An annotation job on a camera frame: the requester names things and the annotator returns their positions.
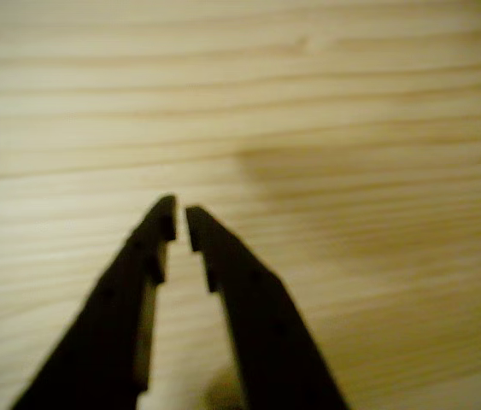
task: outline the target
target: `wooden surface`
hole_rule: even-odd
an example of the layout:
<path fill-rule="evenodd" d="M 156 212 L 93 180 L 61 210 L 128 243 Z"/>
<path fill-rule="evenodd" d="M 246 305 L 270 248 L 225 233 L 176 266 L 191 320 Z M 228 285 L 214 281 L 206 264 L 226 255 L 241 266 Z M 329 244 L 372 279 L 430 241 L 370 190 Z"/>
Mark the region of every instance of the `wooden surface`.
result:
<path fill-rule="evenodd" d="M 167 191 L 279 272 L 354 409 L 481 409 L 481 0 L 0 0 L 0 408 Z M 227 393 L 181 222 L 140 408 Z"/>

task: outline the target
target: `light wooden table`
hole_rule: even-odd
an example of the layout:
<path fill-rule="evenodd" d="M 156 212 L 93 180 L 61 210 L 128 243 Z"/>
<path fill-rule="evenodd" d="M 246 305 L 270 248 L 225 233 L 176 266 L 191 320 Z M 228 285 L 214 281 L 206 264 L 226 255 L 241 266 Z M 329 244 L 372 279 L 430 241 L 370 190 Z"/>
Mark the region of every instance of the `light wooden table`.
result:
<path fill-rule="evenodd" d="M 481 0 L 0 0 L 0 408 L 167 191 L 283 277 L 353 409 L 481 409 Z M 232 363 L 181 222 L 140 408 Z"/>

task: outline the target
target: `black plastic tool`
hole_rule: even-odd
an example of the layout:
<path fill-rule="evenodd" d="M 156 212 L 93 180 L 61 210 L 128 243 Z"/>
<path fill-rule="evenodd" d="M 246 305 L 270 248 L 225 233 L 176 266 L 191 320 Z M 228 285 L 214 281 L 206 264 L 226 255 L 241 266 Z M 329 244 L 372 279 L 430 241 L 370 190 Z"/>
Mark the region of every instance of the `black plastic tool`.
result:
<path fill-rule="evenodd" d="M 193 251 L 202 253 L 234 349 L 245 408 L 346 409 L 285 287 L 203 208 L 187 208 Z"/>
<path fill-rule="evenodd" d="M 136 408 L 149 388 L 156 288 L 176 201 L 163 197 L 126 241 L 14 410 Z"/>

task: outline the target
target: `wood grain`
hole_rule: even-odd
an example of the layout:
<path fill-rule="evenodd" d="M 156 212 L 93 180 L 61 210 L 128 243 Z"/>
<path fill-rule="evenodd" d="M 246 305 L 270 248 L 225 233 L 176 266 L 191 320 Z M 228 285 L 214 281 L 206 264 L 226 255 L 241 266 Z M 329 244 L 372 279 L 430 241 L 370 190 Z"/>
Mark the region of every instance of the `wood grain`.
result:
<path fill-rule="evenodd" d="M 0 0 L 0 408 L 167 191 L 280 273 L 353 408 L 481 409 L 481 0 Z M 140 408 L 233 395 L 181 222 Z"/>

